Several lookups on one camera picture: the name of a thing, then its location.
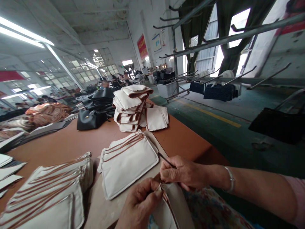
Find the dark green curtain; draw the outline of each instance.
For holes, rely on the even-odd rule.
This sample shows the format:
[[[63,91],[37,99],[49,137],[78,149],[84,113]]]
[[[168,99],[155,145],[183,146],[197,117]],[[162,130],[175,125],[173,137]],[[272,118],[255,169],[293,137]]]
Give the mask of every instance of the dark green curtain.
[[[219,38],[229,35],[232,17],[249,8],[251,10],[246,27],[262,24],[274,2],[275,0],[218,0],[216,5]],[[219,74],[234,69],[233,72],[236,75],[241,52],[251,39],[252,37],[243,38],[240,44],[233,48],[229,48],[229,44],[221,45],[224,59]]]
[[[197,6],[201,3],[202,0],[186,0],[181,7],[188,6]],[[187,11],[179,11],[179,16],[184,17],[187,15],[193,8]],[[198,44],[202,43],[204,34],[206,32],[210,16],[213,10],[213,6],[203,8],[200,13],[200,16],[193,17],[190,23],[181,25],[182,39],[185,49],[191,47],[191,38],[198,35]],[[194,56],[191,57],[190,54],[187,54],[187,72],[193,73],[196,71],[196,60],[199,52],[195,52]]]

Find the factory floor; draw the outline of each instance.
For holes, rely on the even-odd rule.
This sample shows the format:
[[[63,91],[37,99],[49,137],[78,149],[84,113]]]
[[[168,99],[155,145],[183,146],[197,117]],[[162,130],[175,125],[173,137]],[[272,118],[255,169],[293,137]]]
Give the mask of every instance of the factory floor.
[[[194,95],[194,92],[190,92],[191,96],[186,93],[181,94],[167,103],[166,99],[159,95],[156,85],[147,82],[141,84],[154,90],[154,93],[149,96],[150,100],[159,106],[167,107],[169,114],[209,141],[230,162],[231,166],[264,170],[305,179],[304,141],[293,146],[273,140],[273,147],[265,151],[258,151],[252,147],[252,143],[264,140],[265,136],[248,130],[251,121],[264,107],[275,108],[297,89],[258,87],[248,91],[246,87],[243,87],[241,97],[222,106],[217,101],[215,104],[206,103],[203,96],[200,98],[198,95],[201,95]],[[180,85],[184,89],[189,88],[187,83]],[[264,228],[289,227],[288,224],[274,215],[247,201],[221,190],[217,191],[233,208],[252,223],[258,223]]]

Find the silver bracelet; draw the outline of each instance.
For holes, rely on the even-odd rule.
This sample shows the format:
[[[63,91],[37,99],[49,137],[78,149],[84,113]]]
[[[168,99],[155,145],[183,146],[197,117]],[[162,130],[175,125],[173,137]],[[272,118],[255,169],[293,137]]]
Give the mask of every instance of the silver bracelet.
[[[231,187],[230,187],[229,190],[227,190],[227,191],[226,191],[226,190],[223,190],[223,191],[224,191],[224,192],[230,193],[230,192],[232,192],[233,189],[234,189],[235,179],[234,179],[233,174],[231,173],[230,169],[229,169],[228,167],[225,167],[225,169],[229,172],[230,180],[231,180]]]

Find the red sign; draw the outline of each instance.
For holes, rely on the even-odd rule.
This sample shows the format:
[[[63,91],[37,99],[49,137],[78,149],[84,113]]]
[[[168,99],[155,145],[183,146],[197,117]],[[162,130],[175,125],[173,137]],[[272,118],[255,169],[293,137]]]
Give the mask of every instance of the red sign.
[[[8,80],[24,80],[24,78],[17,72],[0,71],[0,82]]]
[[[140,52],[140,57],[141,57],[141,59],[144,59],[145,57],[148,56],[148,52],[147,52],[147,49],[146,49],[146,44],[145,44],[143,34],[140,37],[140,39],[138,40],[137,44],[138,44],[138,48],[139,48],[139,52]]]

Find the brown table surface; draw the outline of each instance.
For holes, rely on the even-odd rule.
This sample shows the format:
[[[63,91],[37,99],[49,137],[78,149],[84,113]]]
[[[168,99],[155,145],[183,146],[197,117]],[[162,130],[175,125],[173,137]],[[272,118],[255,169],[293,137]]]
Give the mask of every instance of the brown table surface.
[[[30,141],[8,153],[15,160],[27,164],[17,173],[23,176],[23,179],[10,186],[0,199],[0,212],[3,212],[8,200],[37,167],[64,163],[90,151],[96,169],[99,163],[97,157],[102,149],[109,147],[112,141],[130,134],[120,132],[113,118],[94,130],[77,131],[76,126],[77,119],[74,119],[66,128]],[[153,134],[169,157],[180,155],[203,164],[229,165],[215,147],[171,115],[168,128],[154,131]]]

